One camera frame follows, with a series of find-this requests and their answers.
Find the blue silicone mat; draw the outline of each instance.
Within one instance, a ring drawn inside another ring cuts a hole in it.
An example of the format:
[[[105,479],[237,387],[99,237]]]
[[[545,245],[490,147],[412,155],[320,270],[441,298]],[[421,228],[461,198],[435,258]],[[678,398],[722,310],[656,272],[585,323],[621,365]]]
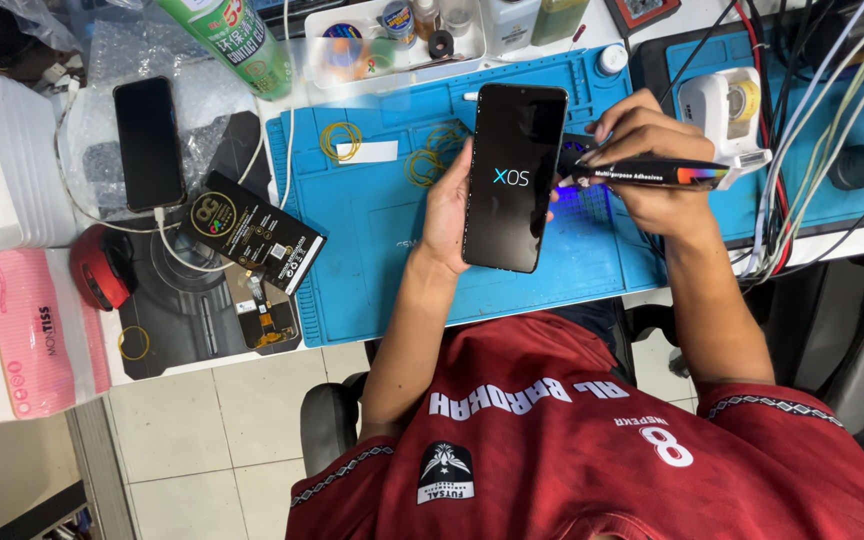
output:
[[[459,119],[474,130],[475,102],[488,82],[559,86],[569,92],[566,130],[583,127],[632,91],[627,72],[603,76],[600,49],[438,80],[410,89],[408,110],[302,108],[295,115],[292,186],[286,211],[328,237],[296,292],[308,346],[377,338],[385,332],[409,250],[421,237],[427,190],[405,179],[403,164],[429,133]],[[266,127],[279,192],[285,188],[288,114]],[[351,122],[363,141],[398,140],[398,161],[336,165],[319,147],[332,122]],[[449,324],[615,296],[665,283],[621,202],[605,189],[560,189],[551,205],[533,274],[473,267],[462,274]]]
[[[689,58],[692,50],[698,44],[698,40],[688,43],[673,45],[665,50],[665,58],[668,64],[669,79],[675,77],[676,73]],[[779,93],[786,69],[783,68],[774,55],[764,55],[768,59],[769,81],[773,97]],[[752,48],[749,44],[749,36],[746,32],[728,33],[711,38],[690,63],[688,69],[682,74],[683,82],[698,75],[714,73],[723,69],[751,67],[754,65]],[[785,160],[782,162],[782,172],[785,176],[786,190],[791,201],[802,183],[803,175],[809,163],[815,141],[819,140],[822,131],[832,122],[835,112],[838,110],[842,97],[849,86],[849,80],[836,80],[832,88],[825,94],[822,103],[816,107],[808,123],[801,130],[789,149]],[[676,106],[676,116],[681,119],[679,113],[678,91],[681,84],[677,84],[673,98]],[[793,78],[789,92],[789,118],[795,111],[796,106],[806,93],[809,83]],[[822,91],[822,83],[816,86],[813,98]],[[852,103],[858,103],[864,94],[864,83],[860,86],[857,96]],[[849,108],[840,123],[843,126],[853,112]],[[846,138],[843,148],[854,144],[864,144],[864,107],[855,121],[854,126]],[[722,237],[725,240],[748,239],[755,231],[756,210],[762,197],[762,187],[765,184],[765,169],[760,169],[750,175],[738,178],[738,180],[726,191],[713,191],[709,202],[715,217],[718,218]],[[833,223],[847,219],[856,219],[864,214],[864,189],[854,191],[842,191],[832,185],[828,179],[823,179],[816,190],[805,211],[802,227],[812,227],[825,223]]]

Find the charging phone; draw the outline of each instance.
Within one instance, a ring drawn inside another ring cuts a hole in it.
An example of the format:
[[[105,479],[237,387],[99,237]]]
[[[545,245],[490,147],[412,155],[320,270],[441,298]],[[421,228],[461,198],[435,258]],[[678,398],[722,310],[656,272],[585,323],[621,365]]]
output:
[[[479,89],[463,261],[535,271],[568,107],[569,92],[558,86]]]
[[[172,82],[153,77],[112,91],[126,205],[134,213],[186,202]]]

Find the contact cleaner spray can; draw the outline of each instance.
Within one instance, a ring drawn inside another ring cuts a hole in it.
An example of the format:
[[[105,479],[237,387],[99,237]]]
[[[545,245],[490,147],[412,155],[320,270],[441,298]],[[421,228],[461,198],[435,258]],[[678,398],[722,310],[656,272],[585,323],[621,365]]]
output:
[[[288,53],[269,35],[249,0],[155,0],[262,99],[289,93]]]

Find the red computer mouse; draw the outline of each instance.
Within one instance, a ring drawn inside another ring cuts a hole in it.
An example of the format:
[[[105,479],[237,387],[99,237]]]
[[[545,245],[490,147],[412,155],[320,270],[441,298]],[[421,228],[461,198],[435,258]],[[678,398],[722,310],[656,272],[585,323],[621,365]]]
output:
[[[111,312],[136,292],[133,245],[123,230],[93,225],[69,253],[69,270],[78,293],[93,308]]]

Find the hand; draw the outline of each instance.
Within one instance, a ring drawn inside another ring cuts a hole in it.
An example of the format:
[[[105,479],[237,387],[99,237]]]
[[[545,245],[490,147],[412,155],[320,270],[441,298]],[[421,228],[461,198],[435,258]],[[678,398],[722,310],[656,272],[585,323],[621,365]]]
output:
[[[466,203],[469,199],[469,169],[473,164],[473,138],[465,140],[462,152],[445,174],[429,188],[425,203],[422,240],[416,251],[424,253],[435,264],[442,264],[456,275],[469,269],[462,260],[462,236],[466,227]],[[552,190],[552,202],[559,194]],[[552,212],[545,221],[552,220]]]
[[[602,146],[582,156],[589,167],[611,164],[645,152],[659,156],[709,162],[715,145],[702,129],[666,116],[647,89],[634,92],[602,113],[585,131]],[[605,178],[592,178],[603,184]],[[622,199],[631,219],[642,231],[670,239],[683,238],[697,230],[717,227],[709,208],[709,193],[687,189],[610,185]]]

